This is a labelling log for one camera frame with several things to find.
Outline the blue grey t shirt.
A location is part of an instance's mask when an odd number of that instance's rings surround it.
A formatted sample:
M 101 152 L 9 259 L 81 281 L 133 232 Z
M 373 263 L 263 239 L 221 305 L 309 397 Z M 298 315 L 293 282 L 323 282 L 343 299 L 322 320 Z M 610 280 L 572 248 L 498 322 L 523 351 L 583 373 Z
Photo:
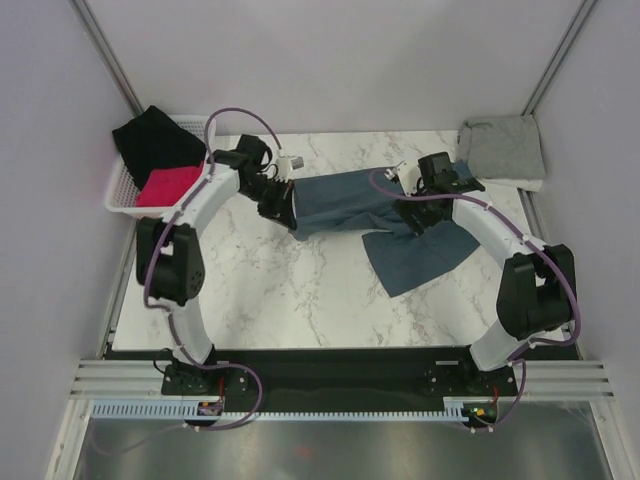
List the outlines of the blue grey t shirt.
M 451 221 L 417 236 L 369 182 L 369 170 L 296 180 L 298 241 L 328 233 L 361 232 L 369 262 L 387 294 L 405 294 L 457 268 L 480 244 Z

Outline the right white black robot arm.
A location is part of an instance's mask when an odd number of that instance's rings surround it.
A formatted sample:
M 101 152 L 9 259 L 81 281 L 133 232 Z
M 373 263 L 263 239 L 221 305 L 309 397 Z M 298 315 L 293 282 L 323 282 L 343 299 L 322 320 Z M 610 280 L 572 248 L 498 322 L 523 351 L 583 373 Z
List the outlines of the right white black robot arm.
M 522 232 L 491 203 L 484 185 L 463 178 L 447 153 L 440 152 L 387 170 L 401 186 L 394 208 L 411 230 L 421 235 L 442 222 L 469 233 L 502 269 L 496 300 L 497 319 L 470 347 L 472 360 L 458 368 L 467 392 L 483 392 L 494 371 L 526 348 L 544 342 L 575 318 L 577 307 L 574 256 L 563 244 L 550 246 Z

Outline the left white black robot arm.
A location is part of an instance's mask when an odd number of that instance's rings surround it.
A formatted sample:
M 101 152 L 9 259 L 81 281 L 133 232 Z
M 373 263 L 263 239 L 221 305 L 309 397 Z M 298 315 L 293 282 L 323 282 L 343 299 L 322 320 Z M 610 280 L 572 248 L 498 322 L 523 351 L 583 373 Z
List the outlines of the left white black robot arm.
M 289 230 L 297 227 L 294 181 L 300 156 L 272 151 L 256 136 L 242 135 L 235 148 L 209 152 L 202 175 L 186 195 L 157 218 L 136 224 L 136 279 L 143 304 L 164 314 L 174 357 L 185 364 L 185 382 L 208 393 L 219 382 L 219 369 L 208 360 L 214 344 L 206 333 L 199 295 L 206 278 L 200 237 L 218 211 L 240 194 L 257 213 Z

